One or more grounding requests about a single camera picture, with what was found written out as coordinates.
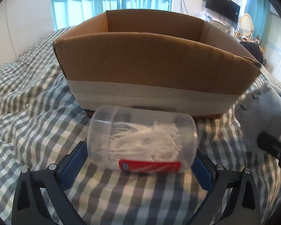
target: mirror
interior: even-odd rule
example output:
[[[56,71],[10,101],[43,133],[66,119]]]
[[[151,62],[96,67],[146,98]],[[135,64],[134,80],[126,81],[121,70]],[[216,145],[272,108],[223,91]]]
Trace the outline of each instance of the mirror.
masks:
[[[249,37],[252,33],[253,28],[253,22],[250,14],[245,13],[240,19],[239,19],[239,27],[244,31],[244,36]]]

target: cardboard box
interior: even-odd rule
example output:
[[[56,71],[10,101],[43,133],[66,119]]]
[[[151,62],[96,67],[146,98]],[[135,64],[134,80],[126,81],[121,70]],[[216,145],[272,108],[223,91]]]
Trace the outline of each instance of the cardboard box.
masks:
[[[64,33],[53,48],[87,112],[119,105],[219,116],[260,73],[228,34],[159,10],[106,11]]]

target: checkered bedsheet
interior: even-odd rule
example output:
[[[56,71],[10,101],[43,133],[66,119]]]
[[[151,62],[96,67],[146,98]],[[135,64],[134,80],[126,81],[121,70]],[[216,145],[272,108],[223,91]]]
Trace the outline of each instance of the checkered bedsheet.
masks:
[[[66,29],[42,38],[0,67],[0,217],[11,224],[17,178],[23,166],[45,169],[86,140],[89,118],[71,94],[52,49]],[[269,80],[265,69],[247,92]],[[233,108],[217,120],[199,120],[199,149],[230,170],[249,167],[259,192],[262,220],[281,199],[281,170],[269,155],[246,151]],[[219,220],[228,190],[214,218]],[[190,170],[129,174],[96,167],[88,159],[66,194],[86,224],[185,224],[206,196]],[[48,195],[45,202],[60,223]]]

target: red label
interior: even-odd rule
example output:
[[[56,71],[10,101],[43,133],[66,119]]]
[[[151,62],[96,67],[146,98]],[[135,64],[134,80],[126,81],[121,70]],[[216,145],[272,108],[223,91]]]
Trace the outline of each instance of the red label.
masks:
[[[148,162],[121,159],[119,166],[122,171],[135,173],[175,173],[179,171],[181,162]]]

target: blue gripper pad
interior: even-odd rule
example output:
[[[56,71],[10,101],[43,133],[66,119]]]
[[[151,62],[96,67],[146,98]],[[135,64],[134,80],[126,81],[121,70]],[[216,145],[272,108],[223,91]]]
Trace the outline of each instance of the blue gripper pad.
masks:
[[[195,157],[191,170],[198,180],[201,188],[210,192],[213,189],[212,175],[198,155]]]
[[[87,157],[87,144],[84,143],[61,173],[59,184],[61,191],[71,188]]]

